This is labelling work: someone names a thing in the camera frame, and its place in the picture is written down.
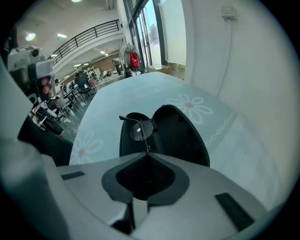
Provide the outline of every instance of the backpack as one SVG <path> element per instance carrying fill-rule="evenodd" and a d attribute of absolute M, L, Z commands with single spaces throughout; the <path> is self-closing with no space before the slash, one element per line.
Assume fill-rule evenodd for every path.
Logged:
<path fill-rule="evenodd" d="M 139 59 L 135 52 L 130 53 L 130 67 L 131 68 L 138 68 L 140 66 Z"/>

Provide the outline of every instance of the light blue tablecloth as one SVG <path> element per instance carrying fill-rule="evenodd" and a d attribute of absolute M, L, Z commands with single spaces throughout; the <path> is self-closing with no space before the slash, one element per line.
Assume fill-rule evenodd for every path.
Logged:
<path fill-rule="evenodd" d="M 192 121 L 208 152 L 224 138 L 236 114 L 201 89 L 159 72 L 143 74 L 98 91 L 80 124 L 71 164 L 103 161 L 119 156 L 123 121 L 119 115 L 142 113 L 152 118 L 162 105 L 172 104 Z"/>
<path fill-rule="evenodd" d="M 205 142 L 211 168 L 251 192 L 268 209 L 278 203 L 282 191 L 278 171 L 243 118 L 205 91 L 159 72 L 133 76 L 97 92 L 80 124 L 70 164 L 118 157 L 123 124 L 119 115 L 137 112 L 152 118 L 166 104 L 177 106 L 192 121 Z"/>

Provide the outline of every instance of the flower pattern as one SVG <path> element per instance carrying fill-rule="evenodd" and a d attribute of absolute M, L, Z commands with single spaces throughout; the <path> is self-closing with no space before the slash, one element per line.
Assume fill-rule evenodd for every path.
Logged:
<path fill-rule="evenodd" d="M 184 93 L 179 94 L 179 99 L 167 99 L 168 104 L 175 105 L 184 114 L 188 115 L 194 124 L 198 125 L 203 124 L 202 113 L 213 114 L 213 111 L 209 107 L 202 105 L 203 102 L 204 100 L 201 97 L 195 97 L 190 100 L 190 97 Z"/>
<path fill-rule="evenodd" d="M 76 137 L 70 158 L 70 165 L 93 163 L 90 154 L 96 153 L 103 146 L 102 139 L 93 140 L 94 132 L 89 131 L 82 139 Z"/>

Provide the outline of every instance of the ceiling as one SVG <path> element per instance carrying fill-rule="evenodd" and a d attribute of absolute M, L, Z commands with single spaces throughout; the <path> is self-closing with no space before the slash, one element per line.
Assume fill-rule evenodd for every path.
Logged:
<path fill-rule="evenodd" d="M 59 80 L 63 80 L 65 76 L 70 75 L 70 73 L 76 70 L 76 68 L 73 67 L 73 65 L 91 62 L 96 58 L 100 58 L 102 56 L 104 57 L 104 55 L 100 53 L 100 51 L 104 51 L 107 54 L 115 53 L 115 51 L 118 51 L 120 49 L 120 42 L 121 39 L 114 40 L 84 52 L 83 54 L 74 58 L 64 67 L 62 67 L 57 73 L 55 73 L 55 78 L 58 78 Z"/>
<path fill-rule="evenodd" d="M 41 47 L 42 53 L 48 57 L 77 34 L 118 18 L 117 9 L 106 10 L 105 0 L 77 3 L 71 0 L 37 0 L 16 24 L 17 40 L 20 47 Z M 36 37 L 26 41 L 26 36 L 32 32 Z M 57 37 L 58 33 L 67 38 Z"/>

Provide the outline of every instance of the black metal railing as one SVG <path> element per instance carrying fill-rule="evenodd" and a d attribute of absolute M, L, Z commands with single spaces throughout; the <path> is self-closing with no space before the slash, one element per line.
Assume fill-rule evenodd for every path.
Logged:
<path fill-rule="evenodd" d="M 64 45 L 60 46 L 48 59 L 54 60 L 54 65 L 57 64 L 63 57 L 70 52 L 80 47 L 81 45 L 106 34 L 119 31 L 119 20 L 113 20 L 99 24 L 95 27 L 87 29 L 86 31 L 76 35 L 68 40 Z"/>

